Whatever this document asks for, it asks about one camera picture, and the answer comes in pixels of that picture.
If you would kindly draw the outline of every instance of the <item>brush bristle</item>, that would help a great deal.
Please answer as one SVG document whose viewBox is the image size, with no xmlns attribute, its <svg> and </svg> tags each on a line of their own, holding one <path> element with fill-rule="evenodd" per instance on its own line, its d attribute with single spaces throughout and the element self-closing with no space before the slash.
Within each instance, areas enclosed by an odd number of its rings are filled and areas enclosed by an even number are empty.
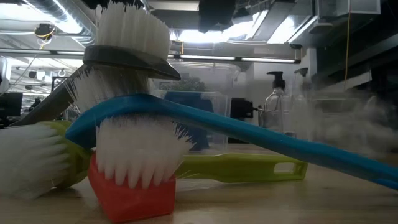
<svg viewBox="0 0 398 224">
<path fill-rule="evenodd" d="M 69 167 L 61 138 L 41 124 L 0 130 L 0 193 L 32 199 L 60 184 Z"/>
<path fill-rule="evenodd" d="M 108 118 L 97 129 L 96 161 L 106 179 L 130 188 L 141 178 L 142 188 L 170 179 L 192 143 L 169 118 L 122 116 Z"/>
<path fill-rule="evenodd" d="M 166 60 L 170 30 L 143 9 L 109 3 L 99 20 L 96 44 L 135 49 Z"/>
<path fill-rule="evenodd" d="M 68 82 L 71 82 L 66 85 L 69 95 L 81 113 L 116 96 L 149 92 L 145 72 L 102 65 L 91 67 Z"/>
</svg>

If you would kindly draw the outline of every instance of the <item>scrub brush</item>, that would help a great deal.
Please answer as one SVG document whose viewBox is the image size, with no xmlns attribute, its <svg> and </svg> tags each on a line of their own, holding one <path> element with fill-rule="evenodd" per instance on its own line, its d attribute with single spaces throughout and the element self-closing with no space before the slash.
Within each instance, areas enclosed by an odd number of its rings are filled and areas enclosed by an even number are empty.
<svg viewBox="0 0 398 224">
<path fill-rule="evenodd" d="M 134 6 L 111 3 L 99 22 L 87 67 L 68 91 L 84 113 L 117 96 L 148 93 L 148 78 L 178 80 L 166 62 L 169 28 Z M 192 143 L 171 119 L 155 114 L 115 116 L 96 128 L 96 154 L 89 180 L 114 222 L 172 213 L 175 170 Z"/>
<path fill-rule="evenodd" d="M 63 137 L 69 125 L 52 121 L 0 130 L 0 194 L 33 199 L 83 180 L 90 153 Z"/>
</svg>

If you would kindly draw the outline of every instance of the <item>wooden table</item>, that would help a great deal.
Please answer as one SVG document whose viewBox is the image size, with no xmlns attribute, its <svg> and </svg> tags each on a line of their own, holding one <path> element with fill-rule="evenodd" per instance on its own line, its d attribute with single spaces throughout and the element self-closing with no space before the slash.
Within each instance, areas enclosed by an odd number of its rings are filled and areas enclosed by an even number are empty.
<svg viewBox="0 0 398 224">
<path fill-rule="evenodd" d="M 0 198 L 1 224 L 109 223 L 85 179 L 33 201 Z M 303 181 L 179 180 L 174 214 L 135 223 L 398 223 L 398 192 L 310 165 Z"/>
</svg>

